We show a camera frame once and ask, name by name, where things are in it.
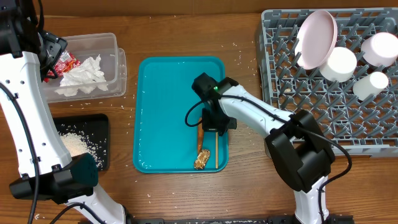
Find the red snack wrapper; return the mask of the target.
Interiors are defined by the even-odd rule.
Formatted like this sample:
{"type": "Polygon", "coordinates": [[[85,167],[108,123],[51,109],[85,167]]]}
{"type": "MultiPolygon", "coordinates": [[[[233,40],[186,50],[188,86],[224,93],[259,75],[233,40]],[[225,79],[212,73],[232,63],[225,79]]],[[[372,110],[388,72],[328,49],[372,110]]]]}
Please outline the red snack wrapper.
{"type": "Polygon", "coordinates": [[[62,77],[64,73],[69,72],[71,69],[78,67],[81,62],[69,51],[64,51],[54,67],[52,67],[44,78],[44,82],[48,82],[50,79],[56,79],[62,77]]]}

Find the wooden chopstick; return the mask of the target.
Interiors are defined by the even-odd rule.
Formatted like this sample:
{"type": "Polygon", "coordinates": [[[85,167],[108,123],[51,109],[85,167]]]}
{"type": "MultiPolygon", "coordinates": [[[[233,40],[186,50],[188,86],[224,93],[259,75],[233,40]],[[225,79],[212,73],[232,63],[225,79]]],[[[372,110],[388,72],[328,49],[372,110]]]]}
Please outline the wooden chopstick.
{"type": "Polygon", "coordinates": [[[215,169],[218,169],[218,132],[215,133],[215,169]]]}

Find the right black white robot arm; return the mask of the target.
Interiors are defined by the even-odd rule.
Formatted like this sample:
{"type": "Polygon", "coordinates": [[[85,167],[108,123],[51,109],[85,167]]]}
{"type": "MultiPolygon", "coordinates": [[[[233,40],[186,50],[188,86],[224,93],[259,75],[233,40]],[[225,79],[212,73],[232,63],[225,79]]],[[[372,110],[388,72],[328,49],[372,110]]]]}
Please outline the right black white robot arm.
{"type": "Polygon", "coordinates": [[[277,109],[229,77],[217,82],[203,73],[192,88],[205,104],[204,119],[212,131],[223,133],[236,119],[264,138],[266,154],[294,191],[294,223],[323,223],[329,216],[323,184],[335,154],[312,114],[277,109]]]}

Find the small pink bowl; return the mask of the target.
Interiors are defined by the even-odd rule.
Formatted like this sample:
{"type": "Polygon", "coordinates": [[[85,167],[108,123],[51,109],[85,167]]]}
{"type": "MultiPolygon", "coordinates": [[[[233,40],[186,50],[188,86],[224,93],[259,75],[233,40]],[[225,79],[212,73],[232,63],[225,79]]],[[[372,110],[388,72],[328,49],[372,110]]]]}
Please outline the small pink bowl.
{"type": "Polygon", "coordinates": [[[397,37],[388,32],[377,33],[363,42],[361,51],[368,64],[389,67],[397,59],[397,37]]]}

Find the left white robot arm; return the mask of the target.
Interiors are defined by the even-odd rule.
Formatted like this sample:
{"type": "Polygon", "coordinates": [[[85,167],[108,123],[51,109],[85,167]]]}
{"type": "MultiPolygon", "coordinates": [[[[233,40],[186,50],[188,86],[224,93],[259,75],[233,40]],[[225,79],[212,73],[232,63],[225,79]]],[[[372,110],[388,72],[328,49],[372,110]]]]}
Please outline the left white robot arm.
{"type": "Polygon", "coordinates": [[[20,177],[10,184],[17,199],[52,200],[92,223],[132,223],[129,212],[100,186],[88,154],[71,156],[54,125],[42,90],[67,41],[44,29],[41,4],[1,2],[1,108],[16,147],[20,177]]]}

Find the large pink plate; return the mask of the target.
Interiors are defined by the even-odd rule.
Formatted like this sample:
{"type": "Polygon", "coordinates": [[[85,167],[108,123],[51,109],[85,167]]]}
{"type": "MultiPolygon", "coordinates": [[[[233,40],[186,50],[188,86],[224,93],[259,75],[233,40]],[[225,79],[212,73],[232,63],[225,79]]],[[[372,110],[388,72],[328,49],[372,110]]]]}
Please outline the large pink plate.
{"type": "Polygon", "coordinates": [[[322,65],[332,53],[337,40],[337,24],[326,10],[316,10],[303,22],[297,34],[295,55],[305,70],[322,65]]]}

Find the pile of white rice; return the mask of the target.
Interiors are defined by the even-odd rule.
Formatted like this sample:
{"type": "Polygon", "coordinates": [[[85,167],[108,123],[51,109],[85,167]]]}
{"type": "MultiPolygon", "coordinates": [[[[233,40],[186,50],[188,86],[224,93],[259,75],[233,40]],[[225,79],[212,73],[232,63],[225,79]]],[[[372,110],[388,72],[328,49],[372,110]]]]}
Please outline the pile of white rice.
{"type": "Polygon", "coordinates": [[[99,171],[109,168],[107,137],[97,136],[94,131],[79,130],[76,124],[57,124],[58,135],[72,157],[89,153],[99,171]]]}

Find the white napkin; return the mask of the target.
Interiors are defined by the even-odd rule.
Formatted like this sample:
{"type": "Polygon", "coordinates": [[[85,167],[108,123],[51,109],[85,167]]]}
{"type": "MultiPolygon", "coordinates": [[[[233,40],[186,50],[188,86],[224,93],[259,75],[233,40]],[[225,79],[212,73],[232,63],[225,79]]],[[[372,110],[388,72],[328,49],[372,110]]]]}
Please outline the white napkin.
{"type": "Polygon", "coordinates": [[[58,89],[55,92],[59,95],[75,96],[79,90],[85,94],[90,94],[95,88],[108,91],[108,85],[103,84],[106,80],[104,72],[101,71],[100,61],[100,55],[95,59],[89,57],[79,66],[65,73],[60,86],[72,86],[72,88],[58,89]]]}

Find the pale green bowl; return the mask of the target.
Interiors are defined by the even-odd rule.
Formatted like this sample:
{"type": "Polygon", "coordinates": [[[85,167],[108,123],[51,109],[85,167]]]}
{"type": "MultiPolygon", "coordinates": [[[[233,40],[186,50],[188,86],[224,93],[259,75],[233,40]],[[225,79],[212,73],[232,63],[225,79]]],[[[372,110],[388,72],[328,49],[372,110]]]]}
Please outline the pale green bowl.
{"type": "Polygon", "coordinates": [[[351,78],[356,65],[357,59],[352,51],[345,47],[335,47],[319,71],[327,80],[341,83],[351,78]]]}

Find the white plastic cup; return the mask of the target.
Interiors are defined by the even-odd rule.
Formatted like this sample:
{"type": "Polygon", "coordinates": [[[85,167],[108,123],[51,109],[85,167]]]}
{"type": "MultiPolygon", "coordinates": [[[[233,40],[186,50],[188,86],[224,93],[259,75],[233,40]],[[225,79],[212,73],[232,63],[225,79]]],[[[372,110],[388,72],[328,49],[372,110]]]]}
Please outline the white plastic cup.
{"type": "Polygon", "coordinates": [[[370,95],[378,95],[388,86],[388,77],[382,72],[373,72],[353,85],[353,93],[364,101],[370,95]]]}

